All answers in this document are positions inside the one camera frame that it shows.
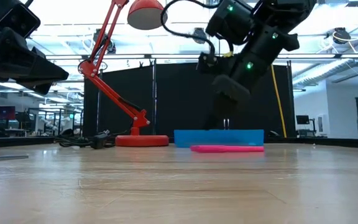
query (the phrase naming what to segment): black partition wall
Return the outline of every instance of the black partition wall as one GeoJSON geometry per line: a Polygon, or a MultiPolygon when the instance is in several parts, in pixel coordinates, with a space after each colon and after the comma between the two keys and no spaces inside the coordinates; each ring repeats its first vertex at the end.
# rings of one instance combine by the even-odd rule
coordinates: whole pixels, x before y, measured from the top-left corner
{"type": "MultiPolygon", "coordinates": [[[[157,134],[173,136],[175,129],[202,129],[211,112],[210,75],[201,75],[195,63],[157,65],[157,134]]],[[[295,137],[293,93],[286,66],[274,66],[288,137],[295,137]]],[[[271,70],[252,91],[248,108],[239,108],[230,129],[264,129],[283,136],[280,110],[271,70]]]]}
{"type": "MultiPolygon", "coordinates": [[[[295,137],[292,84],[287,67],[274,66],[274,69],[287,134],[288,137],[295,137]]],[[[195,63],[161,64],[108,72],[103,74],[103,80],[123,98],[147,110],[147,118],[152,125],[142,130],[142,134],[173,137],[175,129],[201,129],[211,112],[213,77],[199,74],[195,63]],[[157,92],[157,99],[153,98],[154,91],[157,92]]],[[[130,117],[104,94],[98,97],[98,92],[87,80],[84,135],[96,134],[96,127],[98,131],[108,129],[112,133],[127,129],[131,124],[130,117]]],[[[283,134],[271,71],[267,71],[255,87],[250,105],[241,108],[231,118],[231,129],[264,129],[283,134]]]]}

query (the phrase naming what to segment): wooden table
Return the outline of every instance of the wooden table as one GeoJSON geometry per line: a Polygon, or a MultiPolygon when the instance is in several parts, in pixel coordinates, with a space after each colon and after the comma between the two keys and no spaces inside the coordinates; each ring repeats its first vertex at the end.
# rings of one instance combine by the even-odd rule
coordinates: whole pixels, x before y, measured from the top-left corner
{"type": "Polygon", "coordinates": [[[1,148],[0,223],[358,223],[358,149],[1,148]]]}

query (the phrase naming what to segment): ceiling pipe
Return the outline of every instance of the ceiling pipe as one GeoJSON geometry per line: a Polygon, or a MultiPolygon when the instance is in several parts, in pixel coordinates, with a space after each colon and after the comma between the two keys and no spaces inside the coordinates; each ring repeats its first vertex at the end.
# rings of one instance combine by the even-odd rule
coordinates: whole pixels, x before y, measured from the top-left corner
{"type": "MultiPolygon", "coordinates": [[[[344,54],[354,54],[354,51],[350,49],[344,52],[344,54]]],[[[331,77],[332,75],[344,72],[354,67],[357,65],[356,60],[356,58],[345,58],[328,64],[317,65],[294,77],[292,83],[294,85],[303,86],[307,86],[310,83],[318,83],[321,80],[331,77]]]]}

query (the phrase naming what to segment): monitor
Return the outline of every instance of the monitor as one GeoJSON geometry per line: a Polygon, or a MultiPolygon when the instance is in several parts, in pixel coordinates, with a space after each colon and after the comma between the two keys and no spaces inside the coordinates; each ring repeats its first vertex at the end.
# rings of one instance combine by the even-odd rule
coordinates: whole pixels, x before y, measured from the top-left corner
{"type": "Polygon", "coordinates": [[[297,115],[296,122],[298,124],[310,124],[310,119],[308,115],[297,115]]]}
{"type": "Polygon", "coordinates": [[[15,106],[0,106],[0,120],[15,120],[15,106]]]}

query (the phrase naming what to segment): blue box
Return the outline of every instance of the blue box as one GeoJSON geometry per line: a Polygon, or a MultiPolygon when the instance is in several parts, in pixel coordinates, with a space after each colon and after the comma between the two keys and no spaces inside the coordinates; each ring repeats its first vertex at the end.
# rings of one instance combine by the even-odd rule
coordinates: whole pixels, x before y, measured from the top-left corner
{"type": "Polygon", "coordinates": [[[264,145],[264,130],[174,130],[173,135],[176,147],[264,145]]]}

